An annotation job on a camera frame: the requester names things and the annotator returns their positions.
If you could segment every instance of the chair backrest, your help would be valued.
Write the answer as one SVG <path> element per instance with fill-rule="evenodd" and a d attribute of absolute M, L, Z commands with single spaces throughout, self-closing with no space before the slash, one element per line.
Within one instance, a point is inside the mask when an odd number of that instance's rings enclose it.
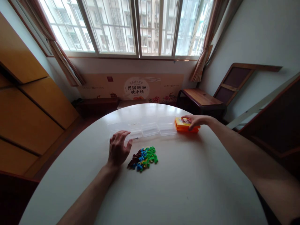
<path fill-rule="evenodd" d="M 254 71 L 278 72 L 281 68 L 280 66 L 233 63 L 214 94 L 214 97 L 228 106 Z"/>

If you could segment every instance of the window pane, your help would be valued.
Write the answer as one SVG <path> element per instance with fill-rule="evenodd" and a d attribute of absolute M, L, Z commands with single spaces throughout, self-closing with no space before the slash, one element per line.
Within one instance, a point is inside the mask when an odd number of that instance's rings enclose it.
<path fill-rule="evenodd" d="M 174 43 L 178 6 L 176 0 L 165 0 L 163 6 L 162 53 L 171 56 Z"/>
<path fill-rule="evenodd" d="M 136 54 L 129 0 L 84 0 L 101 53 Z"/>
<path fill-rule="evenodd" d="M 213 0 L 183 0 L 176 55 L 200 56 L 212 5 Z"/>
<path fill-rule="evenodd" d="M 65 51 L 95 52 L 76 0 L 39 0 Z"/>
<path fill-rule="evenodd" d="M 140 18 L 141 48 L 143 56 L 172 55 L 174 33 L 177 19 L 177 0 L 164 0 L 163 15 L 159 0 L 138 0 Z M 162 16 L 162 33 L 159 33 Z"/>

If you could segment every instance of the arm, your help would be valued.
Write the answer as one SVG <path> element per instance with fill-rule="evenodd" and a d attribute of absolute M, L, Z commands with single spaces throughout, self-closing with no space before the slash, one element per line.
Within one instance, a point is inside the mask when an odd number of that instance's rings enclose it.
<path fill-rule="evenodd" d="M 124 146 L 124 140 L 129 134 L 129 131 L 119 131 L 109 140 L 107 163 L 61 218 L 59 225 L 94 224 L 109 185 L 130 153 L 132 139 L 129 140 L 126 148 Z"/>
<path fill-rule="evenodd" d="M 300 217 L 300 183 L 257 145 L 210 116 L 186 115 L 194 126 L 208 125 L 285 225 Z"/>

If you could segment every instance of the brown curtain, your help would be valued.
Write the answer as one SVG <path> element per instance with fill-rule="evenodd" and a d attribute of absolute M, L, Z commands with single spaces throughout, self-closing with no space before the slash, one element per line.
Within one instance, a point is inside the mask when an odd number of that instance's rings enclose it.
<path fill-rule="evenodd" d="M 229 0 L 214 0 L 212 6 L 212 13 L 210 16 L 206 36 L 204 38 L 203 51 L 197 61 L 194 72 L 190 77 L 190 81 L 199 82 L 201 81 L 202 72 L 205 64 L 205 60 L 208 54 L 208 48 L 213 40 L 215 33 L 218 30 L 221 19 L 224 15 Z"/>
<path fill-rule="evenodd" d="M 46 38 L 50 49 L 56 58 L 58 64 L 63 70 L 64 74 L 72 87 L 78 87 L 85 84 L 85 80 L 74 67 L 68 56 L 62 50 L 62 47 L 56 40 L 56 37 L 48 24 L 44 15 L 39 0 L 19 0 L 25 8 L 26 12 L 30 15 L 39 31 Z"/>

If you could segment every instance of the poster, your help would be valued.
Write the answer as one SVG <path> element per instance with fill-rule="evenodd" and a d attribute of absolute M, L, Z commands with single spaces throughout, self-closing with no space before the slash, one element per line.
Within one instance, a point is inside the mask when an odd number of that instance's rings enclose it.
<path fill-rule="evenodd" d="M 183 74 L 85 74 L 77 87 L 83 99 L 148 99 L 150 103 L 176 102 Z"/>

